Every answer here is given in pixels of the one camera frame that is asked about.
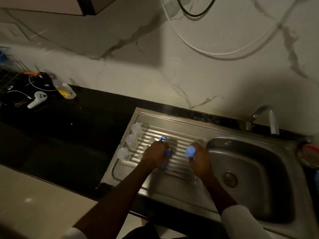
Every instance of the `person's left hand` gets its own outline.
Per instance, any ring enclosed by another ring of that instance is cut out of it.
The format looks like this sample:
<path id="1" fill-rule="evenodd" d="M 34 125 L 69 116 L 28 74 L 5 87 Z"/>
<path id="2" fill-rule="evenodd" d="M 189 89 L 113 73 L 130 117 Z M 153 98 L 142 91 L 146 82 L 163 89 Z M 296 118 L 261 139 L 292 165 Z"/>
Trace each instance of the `person's left hand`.
<path id="1" fill-rule="evenodd" d="M 145 150 L 141 162 L 147 163 L 152 170 L 156 169 L 169 157 L 167 155 L 164 156 L 165 150 L 169 150 L 169 144 L 167 142 L 153 142 L 153 144 Z"/>

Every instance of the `white game controller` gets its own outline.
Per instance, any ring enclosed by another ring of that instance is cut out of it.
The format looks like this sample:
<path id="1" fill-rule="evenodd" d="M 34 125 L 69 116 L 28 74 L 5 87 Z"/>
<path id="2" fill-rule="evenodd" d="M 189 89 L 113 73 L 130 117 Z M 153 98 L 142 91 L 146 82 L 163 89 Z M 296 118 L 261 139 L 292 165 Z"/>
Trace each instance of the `white game controller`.
<path id="1" fill-rule="evenodd" d="M 37 105 L 41 104 L 48 98 L 47 94 L 43 91 L 35 92 L 34 97 L 35 97 L 34 101 L 28 104 L 29 109 L 36 107 Z"/>

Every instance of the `black granite countertop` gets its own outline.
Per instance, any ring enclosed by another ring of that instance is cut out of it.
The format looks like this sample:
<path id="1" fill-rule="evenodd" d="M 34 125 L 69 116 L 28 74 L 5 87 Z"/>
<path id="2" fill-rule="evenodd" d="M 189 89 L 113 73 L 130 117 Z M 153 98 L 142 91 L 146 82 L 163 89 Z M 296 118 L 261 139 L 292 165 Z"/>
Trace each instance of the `black granite countertop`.
<path id="1" fill-rule="evenodd" d="M 239 129 L 237 120 L 77 86 L 73 100 L 51 92 L 29 110 L 0 107 L 0 163 L 96 201 L 112 186 L 100 181 L 136 107 Z M 269 128 L 255 126 L 260 134 Z M 281 137 L 303 140 L 281 131 Z M 314 170 L 305 169 L 309 190 L 319 201 Z M 189 236 L 227 238 L 220 223 L 137 195 L 130 213 Z"/>

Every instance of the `white marble backsplash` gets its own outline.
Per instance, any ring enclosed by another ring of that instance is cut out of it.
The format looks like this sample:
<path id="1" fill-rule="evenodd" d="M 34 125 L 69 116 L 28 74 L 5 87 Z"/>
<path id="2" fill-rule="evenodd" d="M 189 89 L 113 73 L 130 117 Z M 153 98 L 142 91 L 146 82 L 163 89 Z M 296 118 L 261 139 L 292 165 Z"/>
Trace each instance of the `white marble backsplash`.
<path id="1" fill-rule="evenodd" d="M 210 1 L 183 3 L 198 13 Z M 29 69 L 69 84 L 238 119 L 270 104 L 280 128 L 319 133 L 319 0 L 298 0 L 281 24 L 291 0 L 217 0 L 196 21 L 176 0 L 164 2 L 176 30 L 208 52 L 239 49 L 278 28 L 244 51 L 208 57 L 179 39 L 159 0 L 117 0 L 85 17 L 1 9 L 0 22 L 17 24 L 27 39 L 0 32 L 0 43 Z"/>

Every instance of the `white cable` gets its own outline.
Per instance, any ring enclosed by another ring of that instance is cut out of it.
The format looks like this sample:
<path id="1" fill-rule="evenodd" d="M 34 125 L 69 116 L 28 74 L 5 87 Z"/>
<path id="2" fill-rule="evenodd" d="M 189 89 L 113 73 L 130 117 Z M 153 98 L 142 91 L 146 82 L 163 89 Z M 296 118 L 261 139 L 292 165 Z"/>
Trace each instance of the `white cable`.
<path id="1" fill-rule="evenodd" d="M 35 88 L 37 88 L 37 89 L 39 89 L 39 90 L 44 90 L 44 89 L 41 89 L 41 88 L 39 88 L 39 87 L 36 87 L 34 84 L 32 84 L 33 82 L 31 82 L 30 78 L 31 78 L 31 76 L 29 76 L 29 83 L 30 83 L 31 85 L 33 85 Z"/>
<path id="2" fill-rule="evenodd" d="M 211 55 L 211 56 L 221 56 L 221 55 L 229 55 L 229 54 L 234 54 L 234 53 L 237 53 L 237 52 L 240 52 L 252 45 L 254 45 L 255 43 L 257 43 L 258 41 L 260 41 L 261 39 L 263 39 L 265 36 L 267 36 L 269 33 L 271 33 L 275 28 L 278 27 L 278 25 L 281 23 L 281 20 L 286 16 L 287 12 L 289 11 L 289 9 L 295 4 L 297 0 L 291 0 L 291 3 L 289 4 L 287 10 L 284 12 L 284 14 L 282 15 L 281 19 L 279 19 L 279 21 L 276 20 L 276 24 L 271 28 L 269 29 L 267 32 L 265 32 L 262 36 L 260 36 L 258 39 L 256 39 L 255 41 L 253 41 L 252 43 L 240 48 L 240 49 L 236 49 L 234 51 L 230 51 L 230 52 L 225 52 L 225 53 L 212 53 L 212 52 L 206 52 L 204 50 L 201 50 L 199 48 L 196 48 L 194 47 L 193 45 L 191 45 L 190 43 L 188 43 L 177 31 L 176 29 L 174 28 L 167 12 L 166 12 L 166 9 L 165 9 L 165 5 L 164 5 L 164 1 L 163 0 L 160 0 L 161 4 L 162 4 L 162 7 L 163 7 L 163 10 L 165 12 L 165 15 L 166 15 L 166 18 L 168 19 L 170 25 L 172 26 L 173 30 L 175 31 L 175 33 L 178 35 L 178 37 L 187 45 L 189 46 L 190 48 L 200 52 L 200 53 L 203 53 L 203 54 L 206 54 L 206 55 Z"/>
<path id="3" fill-rule="evenodd" d="M 24 94 L 26 97 L 28 97 L 30 100 L 32 99 L 32 98 L 31 98 L 30 96 L 28 96 L 27 94 L 25 94 L 25 93 L 23 93 L 23 92 L 21 92 L 21 91 L 18 91 L 18 90 L 10 90 L 10 91 L 8 91 L 7 93 L 13 92 L 13 91 L 15 91 L 15 92 L 20 92 L 20 93 Z"/>

